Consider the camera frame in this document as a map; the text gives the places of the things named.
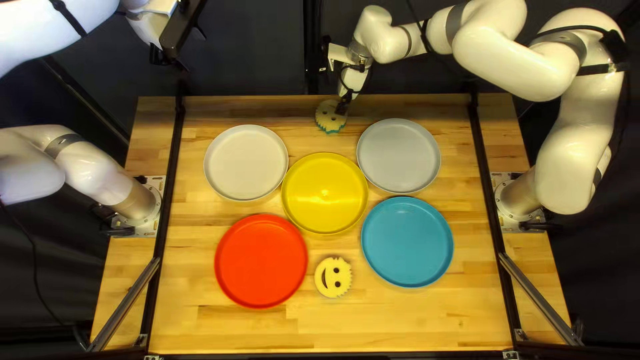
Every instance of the wood grain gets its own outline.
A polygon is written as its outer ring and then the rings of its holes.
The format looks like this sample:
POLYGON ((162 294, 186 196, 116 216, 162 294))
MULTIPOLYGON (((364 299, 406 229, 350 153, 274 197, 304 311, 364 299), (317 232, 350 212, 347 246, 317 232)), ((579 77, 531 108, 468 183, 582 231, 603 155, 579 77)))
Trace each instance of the wood grain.
MULTIPOLYGON (((481 96, 480 104, 478 114, 482 123, 489 168, 491 171, 525 172, 529 169, 529 161, 510 97, 503 94, 484 94, 481 96)), ((509 257, 562 319, 570 325, 547 234, 503 234, 502 236, 509 257)), ((520 323, 527 336, 531 340, 543 343, 564 343, 520 285, 516 281, 512 283, 520 323)))
MULTIPOLYGON (((330 136, 317 130, 312 120, 317 104, 327 98, 330 97, 187 99, 150 351, 429 351, 502 349, 511 345, 464 107, 468 97, 361 95, 352 106, 347 126, 330 136), (372 121, 389 117, 417 120, 434 134, 441 148, 438 179, 417 197, 440 210, 452 228, 456 250, 447 274, 421 290, 404 290, 385 283, 362 257, 358 245, 360 221, 340 235, 305 234, 310 250, 307 278, 285 304, 252 311, 227 299, 213 275, 217 241, 242 217, 260 212, 283 216, 284 212, 279 193, 249 206, 220 199, 202 174, 202 158, 209 142, 230 126, 262 124, 283 138, 291 156, 290 165, 317 151, 338 152, 355 161, 360 133, 372 121), (322 258, 336 254, 353 265, 354 283, 344 297, 330 300, 316 292, 311 275, 322 258)), ((525 170, 527 160, 510 96, 483 95, 481 105, 479 112, 492 170, 525 170)), ((166 168, 172 122, 173 98, 139 100, 136 138, 132 136, 127 160, 129 171, 139 174, 166 168)), ((372 185, 369 188, 369 208, 390 196, 372 185)), ((524 236, 506 237, 509 254, 566 318, 546 234, 524 236)), ((138 276, 141 266, 149 261, 152 251, 152 243, 112 241, 92 335, 138 276), (139 248, 136 252, 126 246, 132 243, 139 248)), ((539 339, 555 340, 553 331, 542 317, 535 316, 530 304, 527 307, 528 299, 522 295, 518 295, 518 306, 525 331, 539 339)), ((118 333, 122 335, 111 341, 110 348, 129 346, 135 340, 141 308, 132 309, 129 317, 132 320, 121 326, 118 333)))
MULTIPOLYGON (((140 97, 131 131, 125 169, 131 175, 165 175, 175 121, 175 98, 140 97)), ((104 263, 91 340, 107 322, 124 295, 151 260, 155 238, 111 238, 104 263)), ((130 347, 140 334, 147 290, 111 338, 107 349, 130 347)))

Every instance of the smiley face sponge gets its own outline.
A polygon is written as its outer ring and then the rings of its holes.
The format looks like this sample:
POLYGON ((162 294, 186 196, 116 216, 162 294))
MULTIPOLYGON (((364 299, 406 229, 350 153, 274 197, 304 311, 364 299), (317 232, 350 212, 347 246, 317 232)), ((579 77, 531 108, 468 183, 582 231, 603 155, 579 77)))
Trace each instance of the smiley face sponge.
POLYGON ((342 296, 351 287, 351 265, 342 258, 326 258, 318 264, 314 279, 320 294, 342 296))

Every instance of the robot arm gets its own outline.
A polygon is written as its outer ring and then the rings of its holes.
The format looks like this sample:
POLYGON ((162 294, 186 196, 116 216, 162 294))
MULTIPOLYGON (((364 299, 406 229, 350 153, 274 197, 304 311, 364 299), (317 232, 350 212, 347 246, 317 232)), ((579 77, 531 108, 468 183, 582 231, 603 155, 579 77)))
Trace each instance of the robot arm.
MULTIPOLYGON (((178 0, 13 0, 0 3, 0 78, 27 60, 55 53, 80 40, 112 16, 119 3, 127 9, 127 22, 138 37, 161 53, 160 36, 178 0)), ((180 15, 181 23, 186 23, 186 17, 196 19, 205 3, 200 0, 192 4, 186 16, 180 15)), ((183 8, 189 7, 185 1, 182 4, 186 4, 183 8)), ((173 34, 182 31, 181 26, 174 26, 173 34)), ((195 21, 192 26, 204 37, 195 21)), ((179 52, 173 47, 182 45, 169 43, 169 58, 173 60, 179 52)))
MULTIPOLYGON (((81 35, 50 0, 0 4, 0 78, 17 65, 73 44, 81 35)), ((113 15, 118 0, 64 0, 57 4, 89 33, 113 15)))
MULTIPOLYGON (((514 214, 526 215, 541 205, 556 213, 578 213, 589 204, 609 163, 607 144, 624 75, 616 72, 597 31, 552 33, 529 47, 516 43, 526 15, 523 0, 471 0, 436 12, 428 20, 426 38, 435 52, 453 54, 467 70, 514 95, 530 101, 562 95, 558 119, 540 149, 535 170, 515 181, 510 190, 504 189, 507 196, 519 195, 508 196, 511 201, 502 205, 514 214), (609 64, 611 71, 577 76, 581 65, 598 64, 609 64)), ((367 6, 349 47, 331 44, 330 64, 335 59, 368 69, 373 60, 388 63, 427 51, 415 23, 390 24, 386 10, 367 6)), ((576 25, 621 33, 606 14, 587 8, 557 14, 541 32, 576 25)), ((367 71, 349 68, 340 75, 347 87, 359 90, 367 71)), ((340 95, 346 93, 342 84, 338 90, 340 95)))
POLYGON ((9 127, 0 130, 0 139, 0 196, 6 204, 50 195, 66 182, 129 219, 145 218, 154 210, 150 191, 64 126, 9 127))

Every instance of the sponge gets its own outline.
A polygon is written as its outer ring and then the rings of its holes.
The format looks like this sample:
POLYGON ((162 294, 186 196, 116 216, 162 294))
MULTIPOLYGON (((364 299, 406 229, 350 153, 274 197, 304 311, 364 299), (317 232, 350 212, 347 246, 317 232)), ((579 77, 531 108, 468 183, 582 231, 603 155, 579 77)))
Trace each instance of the sponge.
POLYGON ((320 294, 340 297, 351 287, 351 265, 342 258, 326 258, 318 264, 314 280, 320 294))
POLYGON ((347 124, 346 115, 335 113, 336 100, 325 100, 316 109, 316 124, 327 134, 337 133, 347 124))

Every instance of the black backdrop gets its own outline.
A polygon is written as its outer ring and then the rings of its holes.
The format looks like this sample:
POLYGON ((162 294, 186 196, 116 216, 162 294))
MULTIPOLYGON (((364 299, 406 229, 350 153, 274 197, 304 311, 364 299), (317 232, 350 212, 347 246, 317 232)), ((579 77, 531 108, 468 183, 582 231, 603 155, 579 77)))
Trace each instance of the black backdrop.
MULTIPOLYGON (((616 17, 627 0, 528 1, 529 16, 520 38, 535 33, 561 10, 587 6, 616 17)), ((347 45, 362 8, 375 3, 394 17, 394 24, 412 21, 404 1, 325 0, 322 34, 347 45)), ((455 0, 414 1, 420 17, 429 17, 455 0)), ((204 42, 190 38, 182 53, 191 70, 194 95, 304 94, 302 2, 297 0, 210 0, 200 26, 204 42)), ((640 28, 626 33, 636 60, 640 28)), ((148 64, 148 48, 122 16, 114 15, 90 36, 53 55, 58 63, 121 125, 130 129, 139 95, 173 95, 179 70, 148 64)), ((457 67, 451 60, 450 65, 457 67)), ((614 155, 596 195, 585 212, 555 221, 565 230, 550 234, 567 304, 586 325, 592 343, 640 344, 635 323, 640 320, 636 304, 640 279, 636 259, 640 244, 634 240, 634 220, 640 211, 640 75, 633 69, 632 107, 623 145, 614 155)), ((365 92, 444 93, 459 92, 461 78, 451 74, 429 56, 416 56, 393 64, 376 64, 365 92)), ((482 91, 500 91, 481 83, 482 91)), ((335 76, 321 78, 320 92, 335 91, 335 76)), ((557 115, 558 101, 537 104, 515 99, 521 116, 527 152, 532 163, 557 115)), ((101 127, 82 102, 53 80, 38 61, 26 63, 0 79, 0 127, 64 124, 108 151, 118 161, 126 149, 101 127)), ((97 234, 100 222, 88 213, 92 201, 71 189, 51 197, 10 206, 41 243, 43 295, 67 323, 90 322, 97 300, 107 239, 97 234)), ((9 220, 0 215, 0 334, 9 327, 55 325, 35 297, 31 282, 29 243, 9 220)), ((78 350, 69 335, 51 340, 50 346, 7 347, 2 351, 23 356, 46 354, 54 349, 78 350)))

